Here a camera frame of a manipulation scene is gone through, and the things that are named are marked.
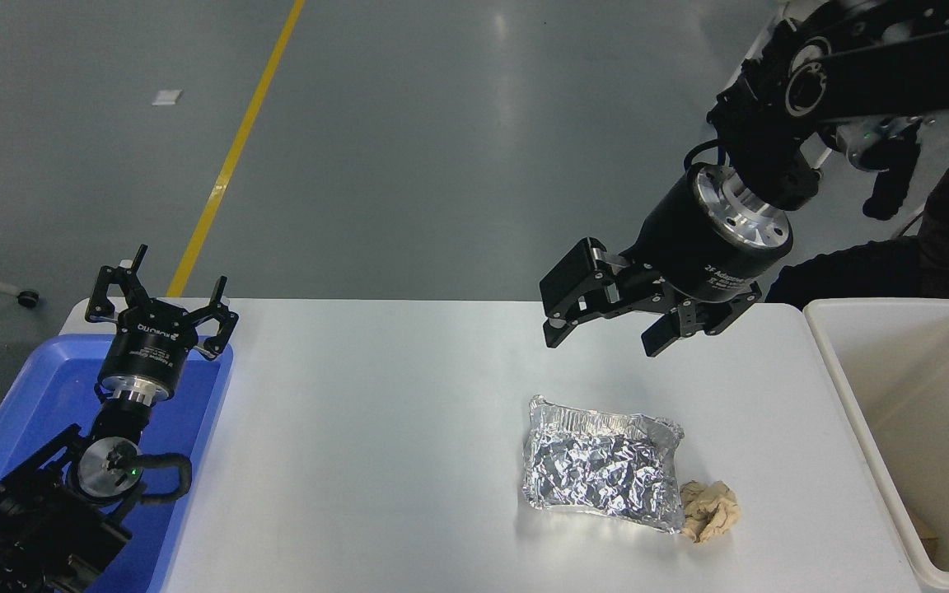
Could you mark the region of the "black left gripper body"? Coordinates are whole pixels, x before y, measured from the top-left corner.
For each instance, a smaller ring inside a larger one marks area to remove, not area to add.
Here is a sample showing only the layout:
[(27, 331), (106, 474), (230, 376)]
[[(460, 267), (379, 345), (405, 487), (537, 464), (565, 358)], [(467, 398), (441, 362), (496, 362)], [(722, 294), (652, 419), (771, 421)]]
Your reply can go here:
[(130, 306), (118, 315), (115, 338), (101, 368), (101, 388), (113, 390), (130, 376), (174, 390), (197, 341), (189, 312), (166, 301)]

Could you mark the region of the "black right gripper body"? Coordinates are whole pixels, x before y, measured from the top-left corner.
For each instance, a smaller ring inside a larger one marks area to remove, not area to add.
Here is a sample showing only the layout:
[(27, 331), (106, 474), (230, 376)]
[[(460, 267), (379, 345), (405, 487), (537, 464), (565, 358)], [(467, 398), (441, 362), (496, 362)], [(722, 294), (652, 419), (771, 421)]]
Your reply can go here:
[(781, 259), (781, 210), (730, 166), (692, 166), (644, 219), (628, 259), (687, 297), (719, 303)]

